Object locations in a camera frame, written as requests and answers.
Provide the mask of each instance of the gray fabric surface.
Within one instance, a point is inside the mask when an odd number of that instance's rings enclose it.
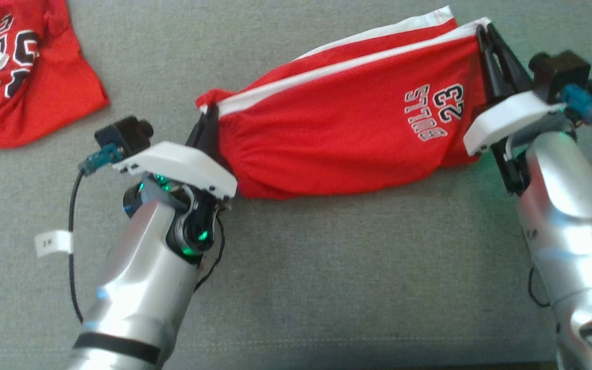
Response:
[[[207,89],[240,89],[313,47],[447,3],[70,1],[112,105],[0,151],[0,369],[61,368],[78,334],[67,258],[37,260],[31,241],[65,227],[76,164],[96,149],[96,129],[134,114],[154,125],[155,142],[183,141]],[[568,48],[592,61],[592,4],[451,5],[461,24],[493,19],[522,61]],[[592,129],[580,134],[592,162]],[[82,185],[75,239],[84,309],[127,223],[120,200],[132,181],[101,171]],[[554,323],[526,293],[514,202],[490,157],[374,194],[238,199],[224,216],[226,255],[194,295],[166,369],[551,360]]]

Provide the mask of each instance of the green led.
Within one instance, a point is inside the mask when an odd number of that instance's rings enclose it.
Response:
[[[184,255],[188,255],[188,256],[191,256],[191,257],[195,257],[195,256],[198,255],[198,253],[196,253],[194,250],[192,250],[191,248],[188,248],[188,247],[182,248],[181,249],[181,252]]]

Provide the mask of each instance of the black cable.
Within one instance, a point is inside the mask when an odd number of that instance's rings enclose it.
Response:
[[[529,283],[528,283],[528,290],[529,290],[529,297],[531,297],[531,300],[533,300],[533,302],[538,305],[538,307],[549,307],[549,302],[547,302],[546,304],[540,302],[538,300],[538,298],[535,297],[535,295],[533,295],[533,290],[531,290],[531,281],[533,280],[533,267],[531,268],[531,270],[529,270]]]
[[[70,196],[70,208],[68,209],[68,232],[70,232],[70,234],[75,231],[75,202],[77,199],[77,190],[79,190],[79,185],[82,183],[82,178],[84,178],[84,171],[80,170],[75,180],[75,186],[72,187],[72,195]],[[75,255],[73,253],[68,255],[68,278],[70,279],[72,306],[75,308],[75,314],[77,314],[79,322],[84,323],[84,317],[82,316],[82,312],[79,309],[79,304],[77,302],[77,290],[75,288]]]
[[[218,216],[218,214],[216,215],[216,222],[218,223],[218,227],[220,228],[220,248],[218,249],[218,257],[216,257],[216,260],[214,261],[212,267],[210,267],[209,272],[207,272],[207,274],[205,274],[205,276],[203,276],[202,279],[200,279],[200,281],[197,284],[195,284],[195,289],[193,290],[193,292],[198,290],[198,288],[200,288],[200,286],[202,286],[202,284],[205,281],[207,281],[207,279],[209,279],[218,263],[220,263],[220,259],[223,257],[223,249],[225,248],[225,232],[223,229],[223,223],[220,221],[220,216]]]

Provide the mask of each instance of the white stripe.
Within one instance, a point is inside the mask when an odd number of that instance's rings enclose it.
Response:
[[[348,36],[347,38],[343,38],[341,40],[337,40],[329,44],[322,45],[320,47],[317,47],[316,49],[306,52],[305,54],[301,55],[296,59],[309,57],[313,54],[317,54],[317,52],[332,49],[340,45],[352,44],[354,42],[369,40],[372,38],[379,38],[381,36],[386,35],[393,35],[394,33],[400,33],[404,31],[439,26],[441,24],[446,23],[447,21],[450,21],[453,18],[454,16],[453,14],[451,14],[451,8],[449,8],[449,6],[446,6],[444,8],[434,10],[428,14],[412,16],[411,18],[404,19],[404,21],[400,21],[399,23],[390,24],[389,26],[373,28],[371,30],[357,33],[356,35]]]
[[[365,55],[363,57],[355,58],[350,61],[344,61],[335,65],[324,66],[305,73],[301,73],[300,75],[295,75],[293,77],[287,77],[279,81],[271,82],[270,84],[262,85],[254,89],[250,89],[249,91],[244,91],[235,96],[230,96],[227,99],[221,100],[221,102],[218,103],[218,116],[223,117],[224,115],[247,109],[256,103],[259,103],[263,99],[272,96],[273,94],[285,91],[290,87],[305,84],[306,82],[316,80],[317,78],[326,77],[328,75],[333,75],[334,73],[339,73],[344,70],[355,68],[356,66],[399,56],[400,54],[405,54],[418,49],[424,49],[433,45],[443,44],[445,42],[460,40],[467,37],[474,37],[477,26],[482,25],[483,27],[486,27],[490,22],[491,21],[488,18],[477,19],[472,23],[464,24],[463,26],[460,26],[455,30],[449,31],[444,35],[440,35],[434,39],[418,42],[416,44],[395,47],[394,49],[381,52],[375,52],[374,54]]]

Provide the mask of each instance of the folded red shorts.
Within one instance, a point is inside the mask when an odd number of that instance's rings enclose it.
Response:
[[[486,102],[475,29],[490,21],[453,28],[451,12],[437,12],[447,16],[324,45],[238,93],[201,96],[203,112],[218,105],[220,152],[240,193],[371,192],[474,161],[463,134]]]
[[[108,104],[81,54],[66,0],[0,0],[0,148],[18,147]]]

